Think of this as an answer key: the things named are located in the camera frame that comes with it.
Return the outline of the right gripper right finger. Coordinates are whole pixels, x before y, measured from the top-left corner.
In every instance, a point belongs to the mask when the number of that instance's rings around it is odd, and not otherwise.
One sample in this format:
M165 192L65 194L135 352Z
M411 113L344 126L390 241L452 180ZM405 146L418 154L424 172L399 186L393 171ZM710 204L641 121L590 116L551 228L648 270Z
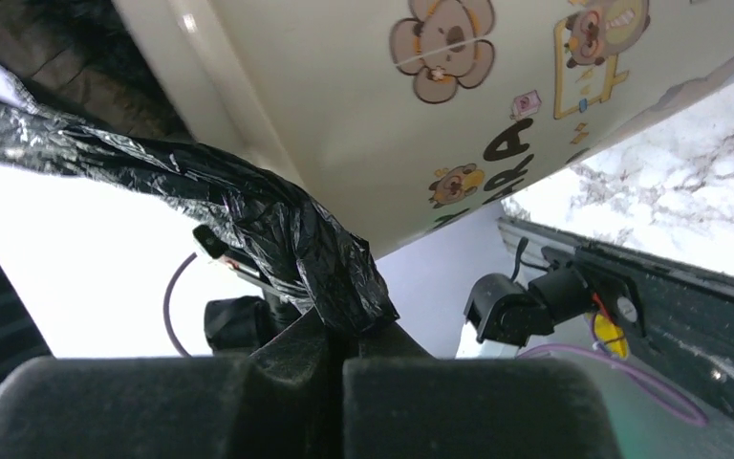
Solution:
M592 380L552 359L443 360L397 324L341 341L346 458L620 458Z

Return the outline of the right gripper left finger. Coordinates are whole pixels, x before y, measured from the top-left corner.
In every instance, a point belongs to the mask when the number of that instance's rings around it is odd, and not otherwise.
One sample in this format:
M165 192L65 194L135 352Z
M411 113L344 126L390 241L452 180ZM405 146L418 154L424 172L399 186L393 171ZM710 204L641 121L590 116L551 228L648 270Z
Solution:
M323 458L342 348L309 313L250 355L35 358L0 385L0 458Z

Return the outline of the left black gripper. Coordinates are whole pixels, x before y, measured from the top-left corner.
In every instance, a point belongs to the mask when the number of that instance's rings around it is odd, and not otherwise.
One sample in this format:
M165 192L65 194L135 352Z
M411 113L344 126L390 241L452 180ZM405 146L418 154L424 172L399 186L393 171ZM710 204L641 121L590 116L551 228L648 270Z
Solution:
M247 255L238 250L213 250L208 256L262 290L260 296L243 295L207 302L204 333L213 354L250 354L301 318L300 310L279 296Z

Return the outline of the black plastic trash bag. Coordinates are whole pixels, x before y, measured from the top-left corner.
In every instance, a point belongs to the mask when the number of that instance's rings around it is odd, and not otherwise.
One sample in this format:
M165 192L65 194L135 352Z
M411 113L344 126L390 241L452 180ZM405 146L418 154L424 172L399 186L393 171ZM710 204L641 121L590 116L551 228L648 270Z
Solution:
M188 134L110 1L0 1L0 164L160 197L294 305L358 337L398 318L368 243L300 186Z

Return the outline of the beige round trash bin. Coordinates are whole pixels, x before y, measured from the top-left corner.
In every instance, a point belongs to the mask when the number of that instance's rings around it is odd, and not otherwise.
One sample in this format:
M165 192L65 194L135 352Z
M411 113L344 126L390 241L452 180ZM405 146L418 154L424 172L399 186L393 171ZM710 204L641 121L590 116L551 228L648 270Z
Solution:
M124 0L192 136L381 257L734 82L734 1Z

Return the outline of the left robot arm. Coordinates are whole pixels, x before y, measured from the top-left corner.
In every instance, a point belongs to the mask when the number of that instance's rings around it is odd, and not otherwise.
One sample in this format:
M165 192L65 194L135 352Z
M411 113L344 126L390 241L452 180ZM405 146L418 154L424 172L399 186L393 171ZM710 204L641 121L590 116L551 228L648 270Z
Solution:
M490 273L472 287L464 316L487 340L525 346L532 336L548 336L554 327L575 317L595 312L590 284L574 269L571 260L549 247L542 249L542 265L524 260L529 240L521 238L511 275ZM282 300L271 286L262 296L239 296L207 302L204 333L213 352L256 350L296 322L302 313Z

